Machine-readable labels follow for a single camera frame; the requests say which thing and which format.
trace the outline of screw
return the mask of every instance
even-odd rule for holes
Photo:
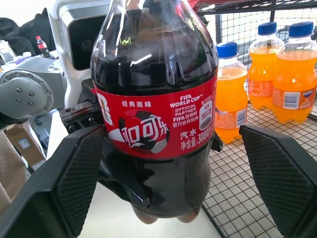
[[[74,125],[71,125],[69,128],[68,128],[69,132],[70,133],[73,133],[76,131],[76,127]]]
[[[96,120],[94,118],[89,118],[88,122],[90,125],[95,125],[96,124]]]

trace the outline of orange label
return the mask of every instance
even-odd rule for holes
[[[248,79],[249,94],[255,97],[272,97],[273,81],[259,82]]]
[[[216,112],[215,113],[215,127],[219,129],[231,130],[239,128],[241,125],[246,124],[247,122],[247,109],[244,109],[223,114],[223,112]]]
[[[273,88],[272,102],[275,106],[284,109],[298,110],[314,105],[316,87],[301,92],[285,92]]]

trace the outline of dark soda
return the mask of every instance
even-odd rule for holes
[[[38,48],[41,51],[43,57],[46,57],[46,58],[49,57],[50,51],[48,50],[48,47],[47,47],[45,41],[43,41],[40,36],[37,36],[36,40],[37,40]]]
[[[216,49],[186,2],[138,2],[113,1],[91,74],[117,159],[150,199],[138,218],[190,222],[210,185]]]

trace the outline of liquid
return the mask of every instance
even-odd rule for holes
[[[259,110],[262,107],[266,107],[268,109],[272,108],[272,84],[278,72],[276,62],[277,49],[278,48],[274,47],[261,47],[259,49],[251,49],[250,51],[252,64],[248,72],[248,79],[257,82],[267,82],[264,87],[259,86],[254,88],[252,90],[252,95],[249,91],[248,96],[255,110]],[[263,90],[269,91],[270,95],[266,94],[265,97],[259,96],[265,94]]]
[[[248,96],[243,84],[247,79],[246,70],[238,67],[221,69],[222,76],[218,74],[216,107],[220,111],[233,113],[248,106]],[[239,128],[220,129],[215,128],[217,134],[226,144],[234,138],[240,139]]]
[[[50,56],[50,51],[48,50],[47,45],[43,40],[38,40],[37,44],[38,44],[39,50],[41,51],[44,57]]]
[[[141,11],[127,11],[123,26],[120,14],[113,17],[109,29],[104,29],[106,38],[104,43],[101,40],[91,65],[99,89],[117,95],[159,95],[196,87],[216,75],[213,43],[197,34],[195,26],[192,29],[181,24],[178,16],[173,20],[179,22],[178,27],[170,27],[170,19],[166,21],[156,12],[148,18]],[[191,154],[165,160],[136,158],[117,151],[117,159],[150,199],[147,207],[130,201],[141,221],[149,224],[158,217],[177,217],[190,222],[197,216],[210,185],[210,147],[211,141]]]
[[[273,82],[273,86],[286,92],[300,92],[315,88],[317,86],[316,62],[317,52],[285,52],[284,56],[278,56],[277,58],[280,71]],[[313,106],[305,109],[290,110],[272,105],[272,110],[280,123],[286,123],[289,120],[303,123],[312,109]]]

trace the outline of metal grid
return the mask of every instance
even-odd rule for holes
[[[251,4],[253,1],[248,1],[244,4]],[[294,6],[299,1],[282,0],[277,1],[277,5],[292,3]],[[315,0],[306,1],[309,4],[317,4]],[[256,39],[258,34],[258,26],[262,23],[275,21],[277,23],[277,37],[284,42],[289,40],[288,30],[289,26],[294,23],[303,21],[312,21],[314,23],[313,40],[317,40],[317,8],[302,8],[302,9],[287,9],[274,11],[256,11],[256,12],[238,12],[238,13],[224,13],[215,15],[215,41],[217,44],[222,42],[234,41],[238,44],[238,60],[241,61],[247,69],[251,65],[251,58],[249,56],[249,47]],[[248,90],[248,82],[244,84],[245,90]],[[312,110],[312,116],[317,118],[317,100]]]
[[[248,124],[292,136],[317,161],[317,121],[280,124],[269,110],[248,107]],[[223,238],[283,238],[255,186],[242,139],[209,154],[211,187],[204,208]]]
[[[205,14],[222,14],[253,11],[271,11],[283,9],[314,8],[317,6],[317,0],[245,0],[229,4],[219,4],[215,8],[202,10],[198,16]]]

